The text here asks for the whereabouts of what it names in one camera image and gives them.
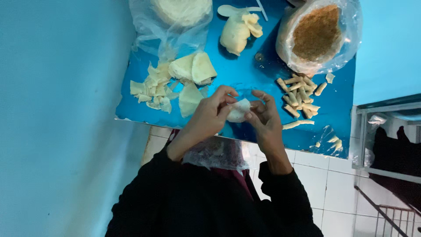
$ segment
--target plastic spoon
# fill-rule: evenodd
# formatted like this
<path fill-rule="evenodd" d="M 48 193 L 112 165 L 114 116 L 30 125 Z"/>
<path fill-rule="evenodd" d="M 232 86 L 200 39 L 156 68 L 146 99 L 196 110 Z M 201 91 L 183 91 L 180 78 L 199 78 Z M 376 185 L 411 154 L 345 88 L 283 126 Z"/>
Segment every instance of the plastic spoon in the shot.
<path fill-rule="evenodd" d="M 262 11 L 260 7 L 236 8 L 231 5 L 221 5 L 218 7 L 218 13 L 221 16 L 230 17 L 241 11 Z"/>

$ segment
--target plastic bag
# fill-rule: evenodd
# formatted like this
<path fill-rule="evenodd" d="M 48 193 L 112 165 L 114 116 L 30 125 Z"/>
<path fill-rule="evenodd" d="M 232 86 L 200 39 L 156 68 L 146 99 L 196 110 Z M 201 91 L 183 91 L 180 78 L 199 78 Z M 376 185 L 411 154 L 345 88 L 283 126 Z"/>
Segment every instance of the plastic bag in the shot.
<path fill-rule="evenodd" d="M 243 152 L 241 141 L 217 136 L 195 145 L 183 157 L 183 163 L 225 170 L 254 169 L 255 162 L 256 156 Z"/>
<path fill-rule="evenodd" d="M 313 61 L 306 61 L 293 53 L 294 30 L 300 20 L 311 11 L 336 4 L 339 8 L 338 26 L 341 36 L 333 43 L 331 50 Z M 362 11 L 358 0 L 310 0 L 299 8 L 285 9 L 282 18 L 276 51 L 288 66 L 310 77 L 341 69 L 357 52 L 361 43 Z"/>
<path fill-rule="evenodd" d="M 167 62 L 203 51 L 213 17 L 212 0 L 130 0 L 136 47 Z"/>

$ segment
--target white tile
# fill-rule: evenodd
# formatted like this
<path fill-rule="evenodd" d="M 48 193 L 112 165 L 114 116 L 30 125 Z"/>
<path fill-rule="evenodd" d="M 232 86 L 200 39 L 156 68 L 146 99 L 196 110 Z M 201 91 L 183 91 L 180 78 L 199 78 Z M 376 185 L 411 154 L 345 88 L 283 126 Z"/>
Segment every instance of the white tile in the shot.
<path fill-rule="evenodd" d="M 307 192 L 311 207 L 323 209 L 328 171 L 300 164 L 294 164 L 294 170 Z"/>
<path fill-rule="evenodd" d="M 296 151 L 291 150 L 291 149 L 285 149 L 285 151 L 287 152 L 287 156 L 288 156 L 289 161 L 291 163 L 294 163 Z"/>
<path fill-rule="evenodd" d="M 374 237 L 377 217 L 357 215 L 355 219 L 354 237 Z"/>
<path fill-rule="evenodd" d="M 270 200 L 270 197 L 262 192 L 261 187 L 262 187 L 263 182 L 259 179 L 258 176 L 259 176 L 259 171 L 255 170 L 254 171 L 254 177 L 253 177 L 254 188 L 256 189 L 256 192 L 259 195 L 260 200 L 264 200 L 264 199 Z"/>
<path fill-rule="evenodd" d="M 369 178 L 360 177 L 359 188 L 377 205 L 408 208 L 401 200 L 386 188 L 378 185 Z M 361 195 L 358 194 L 357 214 L 377 216 L 377 211 Z"/>
<path fill-rule="evenodd" d="M 355 215 L 323 211 L 322 232 L 325 237 L 352 237 Z"/>
<path fill-rule="evenodd" d="M 172 128 L 151 126 L 150 135 L 169 138 Z"/>
<path fill-rule="evenodd" d="M 309 152 L 296 151 L 294 163 L 328 169 L 329 157 Z"/>
<path fill-rule="evenodd" d="M 323 219 L 323 210 L 322 209 L 313 209 L 313 223 L 319 228 L 322 229 L 322 219 Z"/>
<path fill-rule="evenodd" d="M 357 106 L 352 106 L 351 110 L 351 137 L 360 138 L 361 134 L 361 114 L 356 113 Z"/>
<path fill-rule="evenodd" d="M 156 153 L 160 152 L 164 148 L 165 143 L 167 143 L 167 140 L 168 138 L 150 136 L 142 157 L 142 165 L 148 163 Z"/>
<path fill-rule="evenodd" d="M 328 171 L 326 184 L 325 210 L 355 214 L 359 176 Z"/>

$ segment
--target blue tabletop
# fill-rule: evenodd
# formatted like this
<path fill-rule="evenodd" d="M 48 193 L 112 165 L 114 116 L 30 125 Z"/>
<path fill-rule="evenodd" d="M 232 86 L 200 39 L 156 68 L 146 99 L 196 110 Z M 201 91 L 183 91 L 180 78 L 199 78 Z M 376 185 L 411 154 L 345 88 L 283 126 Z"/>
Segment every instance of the blue tabletop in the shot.
<path fill-rule="evenodd" d="M 296 120 L 290 113 L 283 109 L 285 102 L 281 99 L 282 90 L 275 82 L 278 77 L 288 79 L 293 73 L 288 66 L 278 57 L 275 51 L 275 41 L 279 28 L 280 19 L 284 8 L 288 5 L 285 1 L 266 1 L 263 8 L 266 10 L 269 20 L 266 22 L 261 13 L 259 24 L 263 27 L 263 36 L 251 38 L 241 56 L 230 54 L 220 45 L 219 37 L 226 22 L 226 17 L 217 14 L 217 8 L 222 4 L 231 4 L 243 8 L 257 6 L 254 4 L 245 5 L 244 1 L 213 1 L 214 17 L 209 25 L 209 32 L 205 52 L 218 73 L 214 82 L 209 86 L 209 95 L 219 85 L 234 87 L 240 94 L 238 100 L 247 98 L 256 100 L 251 95 L 252 89 L 266 91 L 275 97 L 282 124 Z M 262 60 L 256 61 L 255 55 L 260 53 Z M 168 114 L 160 110 L 154 110 L 146 106 L 146 103 L 137 103 L 137 98 L 130 94 L 130 80 L 143 82 L 148 76 L 147 67 L 149 61 L 156 67 L 158 57 L 148 54 L 142 50 L 131 52 L 130 64 L 126 70 L 121 88 L 123 96 L 117 106 L 116 115 L 120 119 L 145 122 L 157 126 L 182 128 L 191 116 L 182 118 L 178 106 L 178 99 L 172 100 L 172 112 Z M 314 98 L 314 105 L 320 106 L 319 114 L 313 116 L 314 125 L 303 124 L 293 129 L 283 131 L 285 147 L 295 150 L 307 150 L 310 152 L 332 155 L 347 159 L 349 150 L 349 137 L 351 131 L 351 108 L 353 100 L 353 88 L 355 78 L 355 58 L 350 60 L 342 69 L 334 72 L 336 76 L 333 84 L 328 84 L 320 96 Z M 326 81 L 325 75 L 315 75 L 313 81 L 321 84 Z M 228 138 L 256 142 L 253 128 L 248 123 L 227 122 L 221 130 L 220 135 Z M 331 143 L 326 141 L 333 135 L 342 140 L 343 150 L 333 152 Z M 317 141 L 321 147 L 311 147 Z"/>

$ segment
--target black cloth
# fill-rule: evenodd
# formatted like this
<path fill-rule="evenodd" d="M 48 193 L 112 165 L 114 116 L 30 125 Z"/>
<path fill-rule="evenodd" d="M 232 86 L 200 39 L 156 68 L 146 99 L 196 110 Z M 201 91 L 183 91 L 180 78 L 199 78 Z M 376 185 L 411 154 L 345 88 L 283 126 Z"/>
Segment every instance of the black cloth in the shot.
<path fill-rule="evenodd" d="M 323 236 L 295 171 L 272 175 L 263 162 L 259 178 L 272 201 L 252 188 L 253 201 L 236 180 L 171 161 L 165 146 L 124 188 L 105 236 Z"/>

